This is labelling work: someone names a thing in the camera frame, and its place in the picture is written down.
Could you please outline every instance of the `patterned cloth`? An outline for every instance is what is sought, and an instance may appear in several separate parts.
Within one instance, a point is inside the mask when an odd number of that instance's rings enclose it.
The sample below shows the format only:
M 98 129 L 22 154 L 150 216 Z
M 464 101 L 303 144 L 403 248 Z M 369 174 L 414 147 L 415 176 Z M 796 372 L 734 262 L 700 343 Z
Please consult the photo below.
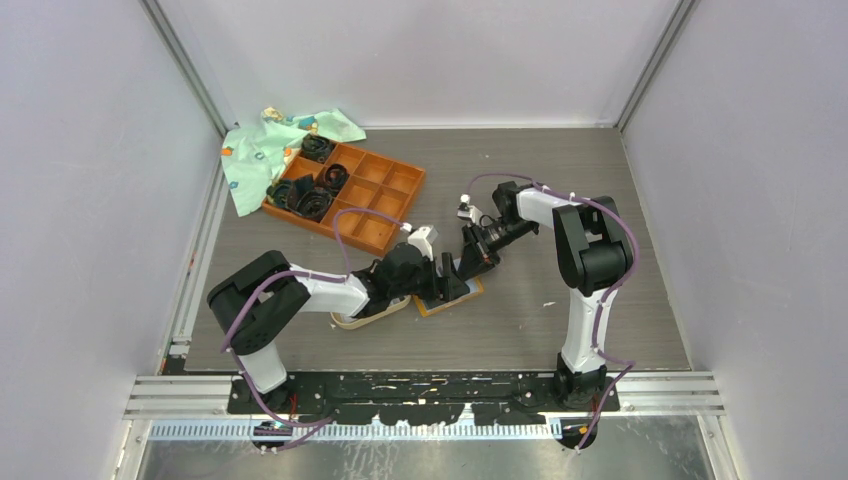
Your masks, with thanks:
M 240 217 L 262 206 L 265 190 L 283 174 L 308 133 L 336 142 L 365 139 L 365 131 L 339 109 L 285 117 L 269 107 L 261 116 L 261 126 L 230 130 L 221 146 L 221 164 Z

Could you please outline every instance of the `orange compartment tray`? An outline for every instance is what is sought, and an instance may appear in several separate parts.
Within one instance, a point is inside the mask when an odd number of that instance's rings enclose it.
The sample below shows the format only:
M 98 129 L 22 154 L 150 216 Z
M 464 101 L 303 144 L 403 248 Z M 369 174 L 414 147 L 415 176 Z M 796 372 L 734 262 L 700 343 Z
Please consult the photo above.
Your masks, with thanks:
M 326 163 L 321 164 L 298 155 L 292 159 L 281 177 L 296 180 L 304 175 L 312 175 L 318 183 L 332 165 L 341 164 L 347 169 L 350 178 L 320 222 L 279 208 L 267 198 L 262 203 L 262 209 L 281 220 L 330 238 L 335 238 L 333 218 L 339 210 L 345 208 L 369 208 L 400 221 L 406 219 L 424 185 L 424 169 L 351 145 L 334 145 Z M 380 257 L 389 250 L 398 230 L 400 227 L 376 215 L 354 212 L 339 218 L 339 232 L 346 245 Z

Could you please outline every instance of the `gray table surface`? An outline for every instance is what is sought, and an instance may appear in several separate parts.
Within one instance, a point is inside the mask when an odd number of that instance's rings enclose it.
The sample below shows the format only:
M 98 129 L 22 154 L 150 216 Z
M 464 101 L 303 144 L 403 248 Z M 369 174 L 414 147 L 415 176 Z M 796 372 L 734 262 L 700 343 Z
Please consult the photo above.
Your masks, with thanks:
M 369 131 L 368 140 L 358 145 L 427 170 L 407 220 L 435 225 L 437 243 L 457 256 L 462 246 L 462 224 L 455 216 L 459 195 L 478 173 L 522 173 L 560 191 L 613 197 L 641 243 L 642 263 L 615 301 L 607 350 L 636 360 L 637 369 L 689 368 L 618 132 L 380 130 Z M 472 192 L 474 203 L 487 213 L 497 213 L 491 192 L 499 181 L 482 179 Z M 343 272 L 334 240 L 261 211 L 239 218 L 232 202 L 227 203 L 205 292 L 272 249 L 306 268 Z M 374 258 L 349 251 L 356 269 Z M 277 337 L 280 356 L 289 370 L 551 369 L 565 340 L 569 305 L 556 267 L 553 233 L 544 229 L 522 238 L 502 258 L 497 269 L 484 275 L 482 295 L 427 318 L 410 304 L 347 331 L 334 328 L 329 314 L 299 314 Z M 222 337 L 212 312 L 202 304 L 186 368 L 233 369 L 232 359 L 218 353 Z

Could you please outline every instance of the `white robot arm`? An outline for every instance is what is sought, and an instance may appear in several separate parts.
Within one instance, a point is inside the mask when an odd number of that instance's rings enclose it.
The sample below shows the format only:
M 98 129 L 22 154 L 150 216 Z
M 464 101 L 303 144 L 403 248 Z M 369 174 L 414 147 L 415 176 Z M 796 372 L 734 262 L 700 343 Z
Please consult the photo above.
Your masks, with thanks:
M 450 301 L 469 292 L 456 275 L 450 253 L 436 265 L 433 242 L 438 233 L 432 226 L 410 232 L 381 260 L 347 277 L 315 272 L 289 263 L 279 251 L 269 251 L 224 280 L 207 296 L 207 303 L 225 332 L 232 328 L 239 311 L 256 288 L 272 275 L 299 272 L 280 278 L 265 290 L 266 298 L 252 305 L 230 341 L 260 393 L 282 385 L 287 372 L 274 338 L 295 314 L 333 312 L 343 318 L 376 315 L 399 298 L 416 295 L 426 300 Z
M 500 217 L 484 226 L 483 214 L 470 204 L 469 196 L 460 198 L 457 216 L 468 224 L 462 229 L 465 245 L 457 269 L 459 277 L 465 280 L 491 270 L 500 263 L 500 249 L 529 232 L 538 233 L 540 225 L 552 229 L 560 274 L 571 296 L 568 334 L 557 356 L 554 389 L 563 403 L 584 402 L 586 396 L 604 386 L 606 362 L 599 350 L 604 348 L 609 307 L 616 295 L 607 290 L 632 265 L 632 247 L 621 227 L 603 212 L 532 185 L 502 183 L 492 199 Z M 611 198 L 593 200 L 617 212 Z M 607 298 L 593 339 L 604 295 Z

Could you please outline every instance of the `black cable coil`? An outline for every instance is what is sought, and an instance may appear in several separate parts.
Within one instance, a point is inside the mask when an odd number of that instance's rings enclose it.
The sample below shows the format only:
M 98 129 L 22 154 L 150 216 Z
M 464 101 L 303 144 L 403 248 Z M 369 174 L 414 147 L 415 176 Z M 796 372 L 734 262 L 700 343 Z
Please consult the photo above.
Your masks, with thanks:
M 303 137 L 303 143 L 300 145 L 300 155 L 309 160 L 324 163 L 330 158 L 333 147 L 333 142 L 326 138 L 309 134 Z
M 300 197 L 294 211 L 303 218 L 320 222 L 332 203 L 333 195 L 329 191 L 315 187 L 314 190 L 310 190 Z
M 347 182 L 347 179 L 350 178 L 350 174 L 347 173 L 347 169 L 344 165 L 334 164 L 327 168 L 327 171 L 324 172 L 324 187 L 336 196 L 344 187 L 344 184 Z
M 287 208 L 286 201 L 289 197 L 289 190 L 291 190 L 291 187 L 291 180 L 280 180 L 280 183 L 268 187 L 268 189 L 265 190 L 265 193 L 268 195 L 271 203 L 275 206 Z

